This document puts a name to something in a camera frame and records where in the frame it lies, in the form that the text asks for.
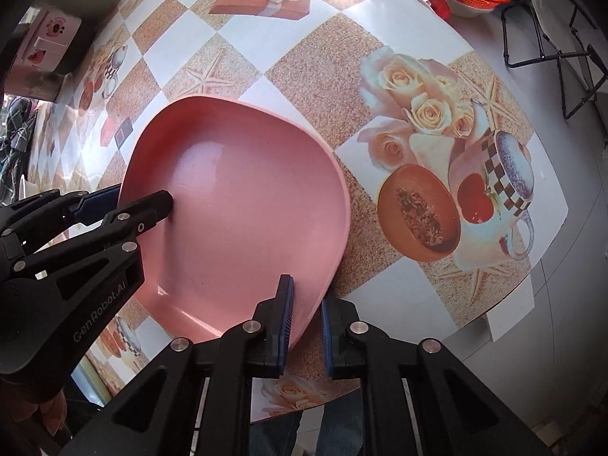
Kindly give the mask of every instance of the white bowl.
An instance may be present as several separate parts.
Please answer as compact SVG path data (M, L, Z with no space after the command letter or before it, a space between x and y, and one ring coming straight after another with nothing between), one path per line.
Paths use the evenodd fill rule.
M457 15L458 17L464 17L465 19L472 19L473 17L479 16L481 14L488 14L492 12L493 8L473 8L472 6L466 5L458 0L445 0L452 12L452 15Z

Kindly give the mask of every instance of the jeans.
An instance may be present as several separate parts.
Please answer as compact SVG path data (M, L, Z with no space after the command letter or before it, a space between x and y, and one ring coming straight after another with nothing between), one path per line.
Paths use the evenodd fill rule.
M249 456L291 456L302 412L251 425ZM357 389L326 403L315 456L357 456L363 445L363 398Z

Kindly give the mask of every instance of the floor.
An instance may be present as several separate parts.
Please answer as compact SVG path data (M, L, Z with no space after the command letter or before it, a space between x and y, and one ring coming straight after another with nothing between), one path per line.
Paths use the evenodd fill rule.
M569 4L554 0L554 5L569 17ZM507 84L528 115L569 211L532 271L534 309L496 342L479 318L445 344L527 425L554 420L567 431L608 388L608 160L602 158L606 131L591 103L564 121L555 63L505 67L499 12L470 20L452 17L449 23ZM592 42L602 56L608 54L603 36L580 19L576 27L584 42ZM512 61L537 56L527 14L512 13L508 33ZM583 91L571 70L566 71L565 87L568 104L576 104ZM314 452L322 415L322 407L304 413L297 444L307 452Z

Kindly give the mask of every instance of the printed orange bowl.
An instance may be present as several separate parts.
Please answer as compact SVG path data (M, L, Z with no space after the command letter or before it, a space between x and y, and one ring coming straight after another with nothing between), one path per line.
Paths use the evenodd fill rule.
M441 242L426 245L414 235L404 217L400 194L422 200L439 223ZM378 220L388 242L403 255L419 262L434 262L450 255L460 242L460 216L442 181L422 166L405 165L384 182L378 195Z

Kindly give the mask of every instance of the pink plastic basin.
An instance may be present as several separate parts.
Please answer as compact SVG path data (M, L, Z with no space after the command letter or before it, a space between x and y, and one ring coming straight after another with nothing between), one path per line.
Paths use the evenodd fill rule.
M146 310L169 333L206 341L250 319L291 274L295 344L348 238L348 190L329 147L269 112L186 97L142 133L120 203L161 189L173 212L139 237Z

